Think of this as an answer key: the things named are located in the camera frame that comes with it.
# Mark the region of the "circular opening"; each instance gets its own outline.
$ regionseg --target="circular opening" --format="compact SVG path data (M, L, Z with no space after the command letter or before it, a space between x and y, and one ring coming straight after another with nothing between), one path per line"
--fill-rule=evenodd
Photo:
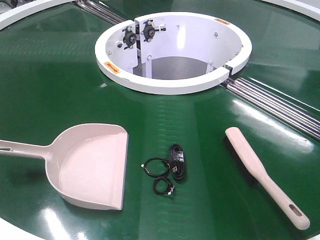
M212 88L242 69L252 45L235 25L203 14L163 12L105 31L95 54L115 82L153 94L188 94Z

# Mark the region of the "beige dustpan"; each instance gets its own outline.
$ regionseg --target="beige dustpan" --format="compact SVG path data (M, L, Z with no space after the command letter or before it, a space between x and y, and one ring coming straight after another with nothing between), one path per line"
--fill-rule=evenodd
M49 182L73 205L121 210L127 144L121 126L87 123L68 128L47 146L0 140L0 154L44 159Z

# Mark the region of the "dustpan handle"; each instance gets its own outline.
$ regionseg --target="dustpan handle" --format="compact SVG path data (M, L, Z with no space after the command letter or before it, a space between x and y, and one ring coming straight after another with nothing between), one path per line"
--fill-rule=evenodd
M48 154L48 146L0 140L0 155L45 159Z

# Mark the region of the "brush handle hole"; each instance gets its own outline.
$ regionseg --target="brush handle hole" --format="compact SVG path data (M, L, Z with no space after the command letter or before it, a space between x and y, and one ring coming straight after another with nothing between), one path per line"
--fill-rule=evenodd
M301 217L302 213L292 204L289 205L289 208L295 213L295 215Z

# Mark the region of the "black cable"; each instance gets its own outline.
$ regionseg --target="black cable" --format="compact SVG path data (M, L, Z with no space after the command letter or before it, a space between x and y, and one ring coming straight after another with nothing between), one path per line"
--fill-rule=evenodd
M159 191L157 189L157 184L160 181L164 181L166 183L166 188L164 191ZM153 182L153 191L155 192L155 194L167 194L167 195L171 195L173 193L175 189L175 185L172 183L172 181L167 178L167 177L158 177L154 182Z
M153 160L161 160L161 162L164 164L164 166L166 167L166 170L161 173L161 174L154 174L151 173L148 169L147 169L147 165L148 163L150 163ZM149 158L144 164L141 164L141 167L143 168L144 172L153 178L160 178L160 177L166 177L169 174L169 170L170 170L170 165L169 165L169 161L165 158L161 158L161 157L153 157L153 158Z
M186 160L181 145L174 143L169 149L169 164L175 180L182 180L186 172Z

